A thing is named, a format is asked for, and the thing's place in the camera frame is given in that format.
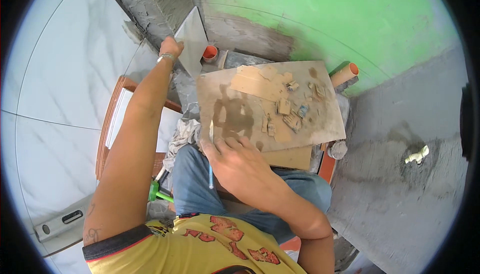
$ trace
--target man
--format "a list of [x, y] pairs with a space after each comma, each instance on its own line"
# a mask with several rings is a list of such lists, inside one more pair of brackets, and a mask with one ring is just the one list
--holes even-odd
[[[183, 44], [167, 37], [158, 64], [133, 93], [83, 228], [96, 273], [333, 273], [327, 217], [330, 186], [303, 171], [272, 171], [246, 137], [179, 150], [173, 170], [173, 229], [145, 223], [157, 133], [169, 76]], [[255, 210], [230, 214], [208, 187], [218, 182]], [[279, 248], [301, 238], [298, 264]]]

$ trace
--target hand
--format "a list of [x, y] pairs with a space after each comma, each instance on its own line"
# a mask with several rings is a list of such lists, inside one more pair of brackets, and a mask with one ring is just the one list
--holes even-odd
[[217, 139], [215, 145], [202, 139], [201, 146], [219, 183], [243, 203], [275, 213], [293, 193], [247, 137]]
[[167, 36], [160, 46], [159, 56], [164, 53], [169, 53], [177, 59], [183, 51], [183, 42], [175, 41], [171, 36]]

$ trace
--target orange pvc pipe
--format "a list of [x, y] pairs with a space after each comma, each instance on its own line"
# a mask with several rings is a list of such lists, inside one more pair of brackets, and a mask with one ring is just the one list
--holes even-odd
[[359, 67], [357, 67], [356, 64], [351, 62], [345, 67], [343, 67], [340, 71], [333, 74], [332, 77], [330, 77], [330, 80], [332, 81], [333, 87], [336, 88], [347, 80], [354, 78], [358, 74]]

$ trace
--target bracelet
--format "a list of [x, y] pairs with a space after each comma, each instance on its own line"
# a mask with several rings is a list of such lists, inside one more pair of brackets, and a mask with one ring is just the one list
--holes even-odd
[[162, 55], [156, 60], [156, 63], [159, 63], [163, 58], [169, 58], [172, 60], [172, 63], [175, 63], [175, 58], [170, 53], [162, 53]]

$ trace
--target green paint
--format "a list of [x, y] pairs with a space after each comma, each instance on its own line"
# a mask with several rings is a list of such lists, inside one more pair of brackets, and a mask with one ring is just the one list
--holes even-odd
[[202, 0], [205, 16], [244, 17], [295, 39], [293, 61], [360, 68], [354, 96], [459, 42], [441, 0]]

